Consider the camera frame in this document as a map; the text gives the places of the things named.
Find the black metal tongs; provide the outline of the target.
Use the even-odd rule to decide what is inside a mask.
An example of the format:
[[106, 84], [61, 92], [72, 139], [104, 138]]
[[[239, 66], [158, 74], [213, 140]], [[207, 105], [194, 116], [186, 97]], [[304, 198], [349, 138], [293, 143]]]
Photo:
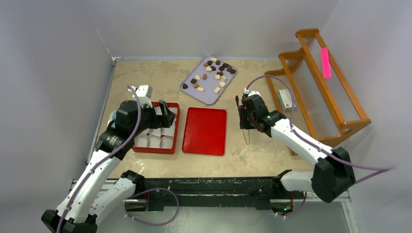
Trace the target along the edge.
[[242, 129], [242, 134], [246, 145], [250, 144], [250, 130]]

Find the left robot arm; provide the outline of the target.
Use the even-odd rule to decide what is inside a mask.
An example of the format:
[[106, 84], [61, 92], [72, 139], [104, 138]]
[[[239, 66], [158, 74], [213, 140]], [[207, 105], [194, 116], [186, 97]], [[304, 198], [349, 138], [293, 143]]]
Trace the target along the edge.
[[131, 170], [122, 173], [109, 190], [99, 195], [110, 173], [147, 129], [174, 127], [177, 109], [160, 100], [157, 106], [127, 100], [113, 113], [94, 147], [92, 157], [76, 185], [54, 210], [46, 210], [42, 222], [52, 233], [95, 233], [102, 220], [127, 198], [148, 198], [145, 178]]

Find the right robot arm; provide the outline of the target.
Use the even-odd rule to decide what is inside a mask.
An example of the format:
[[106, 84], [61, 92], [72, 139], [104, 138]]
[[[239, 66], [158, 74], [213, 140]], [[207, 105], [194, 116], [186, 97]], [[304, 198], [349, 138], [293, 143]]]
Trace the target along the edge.
[[283, 198], [292, 191], [315, 193], [330, 203], [356, 183], [349, 153], [327, 146], [295, 127], [277, 110], [270, 112], [260, 94], [235, 97], [242, 130], [253, 130], [279, 140], [304, 158], [312, 172], [285, 171], [277, 176], [273, 192]]

